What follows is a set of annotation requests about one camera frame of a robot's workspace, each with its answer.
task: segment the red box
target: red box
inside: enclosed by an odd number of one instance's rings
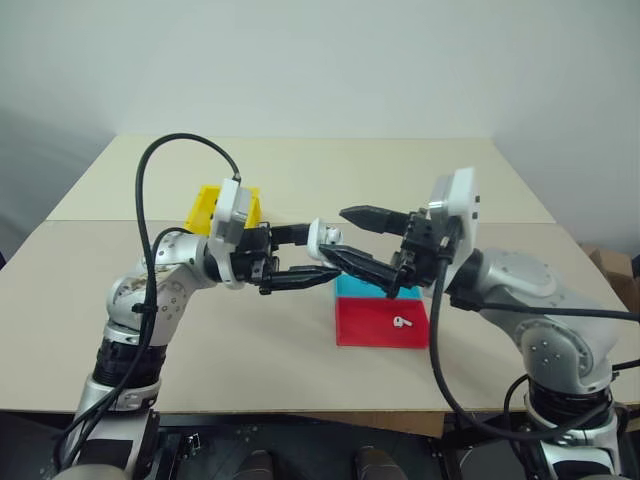
[[[396,316],[412,325],[394,326]],[[428,323],[422,300],[336,298],[336,343],[340,346],[426,348]]]

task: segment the white wall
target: white wall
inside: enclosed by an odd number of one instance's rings
[[[188,130],[490,136],[577,239],[638,253],[639,106],[637,0],[4,0],[0,249],[114,133]]]

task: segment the black cable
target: black cable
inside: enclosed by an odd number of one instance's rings
[[[611,368],[614,372],[627,370],[629,368],[640,367],[640,358],[638,360],[630,360],[628,362],[616,363]]]
[[[562,435],[569,430],[578,428],[594,418],[596,415],[609,408],[609,404],[601,404],[580,415],[579,417],[568,421],[564,425],[559,425],[555,428],[537,432],[512,432],[502,428],[493,427],[479,420],[476,420],[473,416],[467,413],[464,408],[456,401],[453,394],[449,390],[449,386],[447,385],[447,382],[444,379],[444,375],[442,373],[442,366],[440,365],[440,354],[438,349],[438,323],[440,318],[440,305],[442,304],[442,295],[444,293],[445,275],[447,272],[448,264],[449,261],[447,259],[440,259],[438,261],[437,277],[431,303],[431,318],[429,319],[429,357],[431,359],[433,375],[436,379],[438,387],[440,388],[440,392],[456,414],[460,415],[467,422],[488,435],[505,438],[507,440],[514,440],[517,442],[533,442],[550,440],[559,435]]]
[[[511,418],[509,413],[510,406],[511,406],[511,397],[513,397],[513,394],[515,393],[516,389],[520,385],[522,385],[524,382],[526,382],[528,379],[529,379],[529,375],[527,375],[526,373],[521,377],[518,377],[518,379],[511,384],[511,386],[507,390],[507,393],[504,396],[504,404],[502,406],[502,416],[504,419],[504,427],[509,431],[511,431]],[[509,440],[509,446],[511,447],[513,454],[516,456],[520,464],[524,467],[525,466],[524,458],[522,457],[522,452],[520,451],[520,447],[518,443],[515,440]]]
[[[194,135],[191,133],[174,133],[174,134],[160,137],[159,139],[151,143],[151,145],[149,145],[144,151],[144,153],[142,154],[142,157],[140,158],[140,161],[138,163],[138,169],[136,171],[135,201],[136,201],[136,220],[138,224],[138,232],[140,234],[142,251],[144,254],[145,264],[147,266],[147,283],[146,283],[144,303],[140,306],[141,312],[142,312],[142,319],[140,323],[139,346],[138,346],[138,349],[136,350],[135,357],[133,358],[131,364],[129,365],[129,368],[127,369],[127,372],[125,373],[121,381],[118,383],[118,385],[114,389],[112,389],[107,395],[102,397],[98,402],[92,405],[89,409],[87,409],[87,411],[85,411],[82,415],[78,416],[78,418],[76,418],[71,423],[71,425],[69,425],[62,432],[60,438],[57,440],[54,446],[54,455],[53,455],[54,466],[58,471],[60,471],[61,468],[62,469],[68,468],[73,463],[73,460],[82,449],[82,446],[88,439],[93,429],[100,422],[100,420],[105,415],[105,413],[111,408],[111,405],[113,404],[113,402],[120,396],[122,391],[126,388],[127,382],[131,378],[131,375],[133,375],[133,373],[135,372],[138,364],[140,363],[140,360],[142,359],[142,356],[144,355],[145,351],[147,350],[151,342],[151,337],[153,335],[153,328],[155,326],[156,311],[158,308],[157,306],[158,292],[157,292],[157,283],[156,283],[156,276],[155,276],[155,254],[158,251],[160,241],[164,234],[172,231],[183,231],[183,229],[180,229],[178,227],[172,227],[172,228],[166,229],[160,235],[158,235],[158,237],[156,238],[153,244],[153,247],[150,245],[149,233],[147,231],[147,225],[146,225],[146,220],[144,215],[144,199],[143,199],[144,173],[145,173],[147,164],[149,163],[149,159],[151,158],[151,155],[160,146],[174,140],[193,140],[195,142],[202,143],[214,149],[227,161],[227,163],[233,170],[233,179],[236,180],[238,183],[241,181],[241,176],[240,176],[240,171],[238,169],[238,166],[233,161],[231,156],[224,149],[222,149],[221,147],[216,145],[214,142],[204,137],[200,137],[198,135]],[[89,421],[89,423],[83,426],[82,431],[80,432],[80,435],[78,437],[78,440],[76,441],[75,445],[71,449],[69,455],[64,459],[64,461],[62,461],[60,459],[60,451],[62,449],[62,446],[64,445],[66,438],[81,423],[85,423],[87,421]]]
[[[618,430],[617,437],[618,441],[622,441],[622,436],[627,431],[627,427],[629,426],[629,420],[631,417],[631,410],[624,403],[616,402],[614,405],[616,413],[618,414]]]
[[[478,302],[473,304],[474,310],[503,310],[505,312],[532,313],[535,315],[560,315],[571,317],[599,317],[630,320],[640,323],[640,315],[617,310],[595,310],[590,308],[546,308],[527,307],[525,305],[509,305],[506,303]]]

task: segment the cyan box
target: cyan box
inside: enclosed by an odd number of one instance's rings
[[[387,296],[379,287],[370,283],[342,274],[336,279],[336,297],[359,297],[359,298],[385,298]],[[396,298],[404,300],[420,300],[422,295],[420,288],[401,288]]]

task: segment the cardboard box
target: cardboard box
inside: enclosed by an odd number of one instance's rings
[[[631,312],[640,313],[640,279],[633,278],[631,257],[594,245],[582,245],[582,251],[607,279],[613,291]]]

